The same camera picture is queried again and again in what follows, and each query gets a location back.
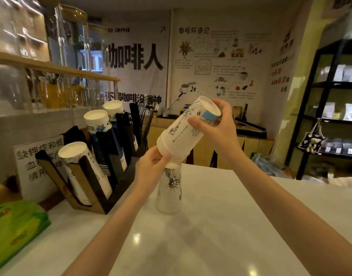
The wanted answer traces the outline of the person's right hand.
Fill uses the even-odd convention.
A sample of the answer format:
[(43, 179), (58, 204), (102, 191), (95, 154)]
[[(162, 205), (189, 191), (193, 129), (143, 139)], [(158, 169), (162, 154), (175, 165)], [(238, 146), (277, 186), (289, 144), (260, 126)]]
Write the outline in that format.
[(239, 157), (245, 156), (238, 142), (232, 108), (224, 100), (213, 99), (212, 101), (220, 108), (222, 115), (218, 125), (212, 126), (212, 133), (203, 135), (211, 141), (218, 156), (232, 168)]

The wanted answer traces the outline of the person's left hand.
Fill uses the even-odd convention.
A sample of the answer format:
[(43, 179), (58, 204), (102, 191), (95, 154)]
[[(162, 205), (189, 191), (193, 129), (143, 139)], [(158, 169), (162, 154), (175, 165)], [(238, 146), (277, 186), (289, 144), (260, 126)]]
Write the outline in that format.
[(152, 170), (152, 156), (155, 153), (160, 153), (156, 146), (148, 149), (136, 163), (132, 190), (143, 199), (147, 199), (153, 192), (162, 174), (162, 171)]

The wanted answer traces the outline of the stack of printed paper cups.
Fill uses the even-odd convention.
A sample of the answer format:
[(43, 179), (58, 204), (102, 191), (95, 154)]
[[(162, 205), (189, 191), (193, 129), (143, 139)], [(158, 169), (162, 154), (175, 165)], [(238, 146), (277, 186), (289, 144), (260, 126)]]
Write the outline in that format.
[(189, 125), (187, 119), (192, 116), (210, 125), (221, 116), (221, 111), (212, 100), (200, 96), (161, 133), (156, 142), (157, 149), (162, 156), (169, 153), (172, 163), (184, 161), (203, 137), (198, 129)]

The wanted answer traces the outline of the person's right forearm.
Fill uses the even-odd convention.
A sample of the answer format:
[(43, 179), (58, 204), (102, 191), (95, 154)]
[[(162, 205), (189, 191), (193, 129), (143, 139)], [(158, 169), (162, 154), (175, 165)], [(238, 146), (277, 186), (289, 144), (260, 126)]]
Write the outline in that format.
[(240, 147), (215, 148), (311, 276), (352, 276), (352, 244), (256, 166)]

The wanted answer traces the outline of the single printed white paper cup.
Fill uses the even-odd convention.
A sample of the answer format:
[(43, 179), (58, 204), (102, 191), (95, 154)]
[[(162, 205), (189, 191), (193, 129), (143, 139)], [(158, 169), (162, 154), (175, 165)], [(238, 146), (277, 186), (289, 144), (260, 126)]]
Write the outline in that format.
[(162, 171), (155, 206), (161, 213), (169, 215), (181, 210), (181, 163), (170, 162)]

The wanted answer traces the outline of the grey gooseneck tap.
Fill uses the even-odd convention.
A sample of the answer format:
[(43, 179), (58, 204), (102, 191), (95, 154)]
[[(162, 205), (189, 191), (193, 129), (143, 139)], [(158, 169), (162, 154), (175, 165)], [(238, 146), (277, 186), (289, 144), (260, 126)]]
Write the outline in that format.
[(197, 84), (196, 82), (189, 82), (189, 83), (182, 84), (179, 89), (180, 94), (168, 107), (164, 108), (162, 117), (168, 117), (169, 110), (172, 108), (172, 106), (179, 100), (180, 97), (182, 97), (183, 95), (188, 93), (189, 88), (194, 88), (194, 85), (196, 85), (196, 84)]

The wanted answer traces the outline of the bundle of black straws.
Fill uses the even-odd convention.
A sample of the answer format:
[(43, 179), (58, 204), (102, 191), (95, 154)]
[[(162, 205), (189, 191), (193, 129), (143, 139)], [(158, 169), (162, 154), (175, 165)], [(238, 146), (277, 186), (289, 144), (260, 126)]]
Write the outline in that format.
[(138, 102), (138, 110), (140, 117), (140, 134), (145, 142), (150, 130), (156, 107), (156, 98), (154, 96), (145, 96), (142, 101)]

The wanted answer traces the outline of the black tray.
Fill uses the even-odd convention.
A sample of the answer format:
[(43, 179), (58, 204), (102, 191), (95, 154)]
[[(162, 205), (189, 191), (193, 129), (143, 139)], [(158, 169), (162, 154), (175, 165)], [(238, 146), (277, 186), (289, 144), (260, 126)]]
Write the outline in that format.
[(267, 139), (267, 131), (265, 128), (238, 117), (234, 118), (234, 122), (237, 135), (249, 138)]

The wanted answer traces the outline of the clear plastic bag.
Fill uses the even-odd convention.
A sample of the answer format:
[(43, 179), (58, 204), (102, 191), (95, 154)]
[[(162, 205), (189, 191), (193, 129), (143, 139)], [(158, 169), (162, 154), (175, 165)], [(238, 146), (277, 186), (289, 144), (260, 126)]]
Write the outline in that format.
[(259, 153), (252, 153), (251, 160), (267, 175), (285, 178), (283, 170), (276, 167), (272, 162), (262, 157)]

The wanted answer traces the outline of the white sketch-print cup sleeve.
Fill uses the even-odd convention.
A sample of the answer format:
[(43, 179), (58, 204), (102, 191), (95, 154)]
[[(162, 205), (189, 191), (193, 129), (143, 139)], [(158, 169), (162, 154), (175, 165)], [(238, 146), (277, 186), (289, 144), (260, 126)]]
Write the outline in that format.
[(86, 143), (73, 142), (60, 148), (59, 157), (63, 161), (68, 179), (72, 185), (73, 194), (82, 205), (90, 206), (91, 202), (82, 183), (94, 183), (94, 190), (102, 190), (106, 199), (113, 193), (108, 176), (102, 171), (100, 165), (90, 152)]

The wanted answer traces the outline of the black metal shelving unit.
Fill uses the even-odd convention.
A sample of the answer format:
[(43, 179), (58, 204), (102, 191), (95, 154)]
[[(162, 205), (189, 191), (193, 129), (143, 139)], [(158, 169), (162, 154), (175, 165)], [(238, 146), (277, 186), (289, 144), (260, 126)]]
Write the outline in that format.
[(352, 40), (316, 51), (284, 164), (297, 180), (315, 167), (352, 171)]

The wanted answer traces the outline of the row of pale coffee bags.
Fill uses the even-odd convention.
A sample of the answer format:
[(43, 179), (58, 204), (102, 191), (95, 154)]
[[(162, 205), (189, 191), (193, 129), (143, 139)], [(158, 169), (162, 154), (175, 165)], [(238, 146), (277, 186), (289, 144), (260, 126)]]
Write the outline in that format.
[(331, 67), (318, 67), (313, 81), (313, 101), (307, 115), (321, 119), (326, 137), (318, 154), (344, 154), (352, 157), (352, 65), (339, 64), (333, 80)]

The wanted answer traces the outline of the green plastic packet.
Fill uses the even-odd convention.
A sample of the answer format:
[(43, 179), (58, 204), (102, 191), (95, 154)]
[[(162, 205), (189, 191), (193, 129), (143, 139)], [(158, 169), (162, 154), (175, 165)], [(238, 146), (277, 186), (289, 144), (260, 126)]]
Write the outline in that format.
[(48, 213), (33, 201), (0, 204), (0, 269), (50, 225)]

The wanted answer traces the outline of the row of glass jars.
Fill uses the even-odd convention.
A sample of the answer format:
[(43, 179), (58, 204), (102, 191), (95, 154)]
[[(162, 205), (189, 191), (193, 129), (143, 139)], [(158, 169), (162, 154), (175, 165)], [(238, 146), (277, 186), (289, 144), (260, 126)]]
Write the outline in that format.
[(0, 52), (104, 74), (106, 32), (61, 0), (0, 0)]

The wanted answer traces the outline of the wooden wall shelf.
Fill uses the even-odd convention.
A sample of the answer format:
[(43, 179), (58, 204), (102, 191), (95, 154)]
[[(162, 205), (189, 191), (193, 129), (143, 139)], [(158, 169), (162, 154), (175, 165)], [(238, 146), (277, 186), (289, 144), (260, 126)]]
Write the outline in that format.
[(4, 53), (4, 52), (0, 52), (0, 64), (34, 69), (34, 70), (48, 72), (48, 73), (82, 77), (89, 80), (110, 81), (110, 82), (121, 81), (119, 78), (116, 78), (116, 77), (97, 74), (91, 71), (81, 71), (78, 69), (57, 65), (52, 62), (43, 62), (43, 61), (20, 57), (18, 55)]

